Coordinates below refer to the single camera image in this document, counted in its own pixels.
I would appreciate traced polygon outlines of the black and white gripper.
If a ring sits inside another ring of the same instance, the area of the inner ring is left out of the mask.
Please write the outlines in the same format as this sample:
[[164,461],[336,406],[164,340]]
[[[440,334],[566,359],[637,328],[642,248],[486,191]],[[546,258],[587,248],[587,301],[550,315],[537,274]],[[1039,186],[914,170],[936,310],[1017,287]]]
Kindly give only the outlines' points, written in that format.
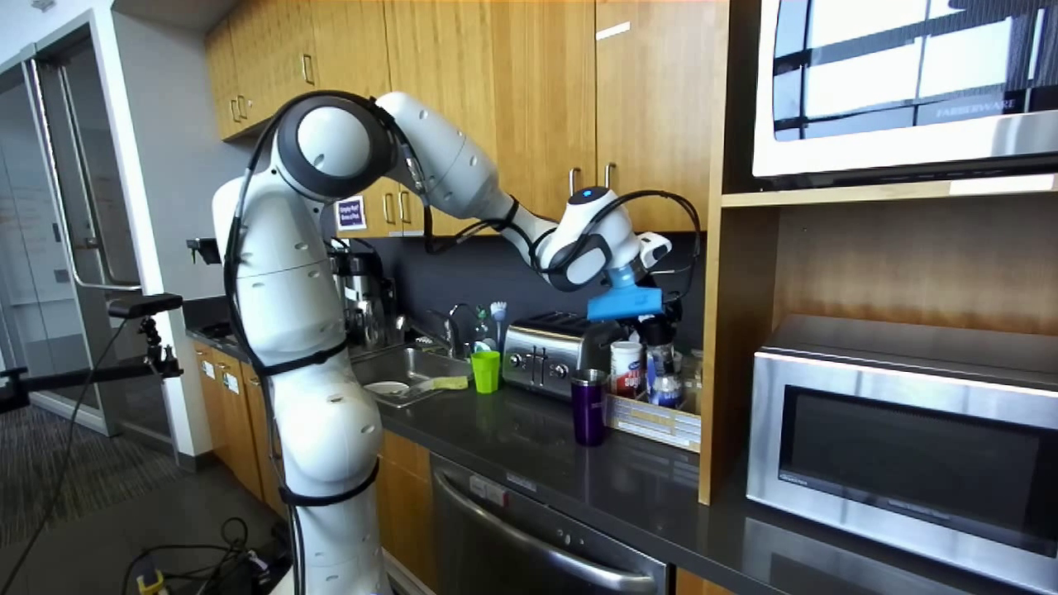
[[615,248],[615,280],[637,285],[667,255],[670,243],[659,233],[626,234]]

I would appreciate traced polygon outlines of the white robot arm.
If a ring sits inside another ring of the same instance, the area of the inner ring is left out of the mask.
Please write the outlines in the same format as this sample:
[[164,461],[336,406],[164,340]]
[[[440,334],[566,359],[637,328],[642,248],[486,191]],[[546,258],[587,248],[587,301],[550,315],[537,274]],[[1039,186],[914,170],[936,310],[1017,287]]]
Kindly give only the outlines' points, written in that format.
[[250,359],[279,446],[294,556],[274,595],[383,595],[378,529],[380,412],[350,364],[340,285],[313,209],[380,180],[422,205],[500,233],[552,287],[604,280],[595,321],[664,309],[646,280],[670,252],[587,186],[554,223],[500,190],[486,153],[407,93],[306,93],[270,118],[265,155],[212,198],[235,334]]

